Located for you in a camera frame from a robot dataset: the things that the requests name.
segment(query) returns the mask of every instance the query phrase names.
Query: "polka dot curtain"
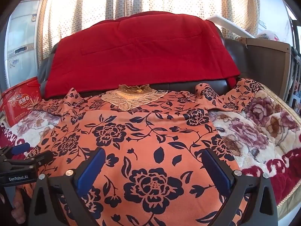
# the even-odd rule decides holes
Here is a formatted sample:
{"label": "polka dot curtain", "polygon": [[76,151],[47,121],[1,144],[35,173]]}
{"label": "polka dot curtain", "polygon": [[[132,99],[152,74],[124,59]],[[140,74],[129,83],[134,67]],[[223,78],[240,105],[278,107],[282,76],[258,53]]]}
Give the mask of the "polka dot curtain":
{"label": "polka dot curtain", "polygon": [[[221,15],[257,34],[259,0],[43,0],[38,25],[39,63],[62,38],[105,19],[118,19],[145,11],[185,13],[206,19]],[[223,28],[225,37],[233,34]]]}

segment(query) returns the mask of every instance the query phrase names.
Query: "lace applique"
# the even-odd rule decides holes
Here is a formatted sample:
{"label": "lace applique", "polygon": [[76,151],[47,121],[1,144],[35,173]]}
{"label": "lace applique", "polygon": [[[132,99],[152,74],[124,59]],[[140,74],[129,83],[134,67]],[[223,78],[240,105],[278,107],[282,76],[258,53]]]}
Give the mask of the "lace applique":
{"label": "lace applique", "polygon": [[168,92],[156,91],[143,85],[141,87],[119,85],[117,90],[108,91],[102,95],[102,100],[117,106],[122,111],[128,111],[141,105],[149,104],[163,97]]}

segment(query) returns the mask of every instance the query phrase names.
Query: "red bucket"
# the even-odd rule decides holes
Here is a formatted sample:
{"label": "red bucket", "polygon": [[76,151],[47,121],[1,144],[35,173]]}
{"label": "red bucket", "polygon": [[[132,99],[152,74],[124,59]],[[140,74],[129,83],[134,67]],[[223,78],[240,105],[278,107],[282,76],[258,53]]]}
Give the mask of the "red bucket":
{"label": "red bucket", "polygon": [[38,78],[33,77],[7,89],[1,94],[2,105],[10,127],[27,116],[39,101],[41,101]]}

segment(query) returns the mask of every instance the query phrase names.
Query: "blue gripper pad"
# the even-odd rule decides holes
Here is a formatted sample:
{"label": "blue gripper pad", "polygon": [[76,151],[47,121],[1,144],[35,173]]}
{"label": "blue gripper pad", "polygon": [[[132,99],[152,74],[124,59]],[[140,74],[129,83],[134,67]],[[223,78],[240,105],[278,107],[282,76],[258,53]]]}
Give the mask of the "blue gripper pad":
{"label": "blue gripper pad", "polygon": [[87,168],[83,171],[75,185],[77,188],[76,193],[80,198],[89,193],[89,190],[92,188],[92,185],[105,162],[106,153],[104,149],[100,149],[89,162]]}
{"label": "blue gripper pad", "polygon": [[29,143],[24,143],[24,144],[19,144],[19,145],[14,146],[11,149],[11,153],[12,153],[12,155],[19,155],[19,154],[22,154],[22,153],[27,152],[29,150],[30,150],[30,144]]}
{"label": "blue gripper pad", "polygon": [[228,197],[231,194],[230,180],[207,150],[202,152],[202,163],[218,192]]}

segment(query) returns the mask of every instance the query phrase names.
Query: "white wall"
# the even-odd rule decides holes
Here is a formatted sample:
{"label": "white wall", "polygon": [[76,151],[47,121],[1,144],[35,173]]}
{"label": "white wall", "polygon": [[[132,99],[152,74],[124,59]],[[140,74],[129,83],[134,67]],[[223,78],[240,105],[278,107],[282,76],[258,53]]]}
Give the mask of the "white wall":
{"label": "white wall", "polygon": [[[260,0],[259,18],[266,24],[267,30],[275,32],[280,41],[293,46],[289,17],[283,0]],[[265,30],[259,25],[258,33]]]}

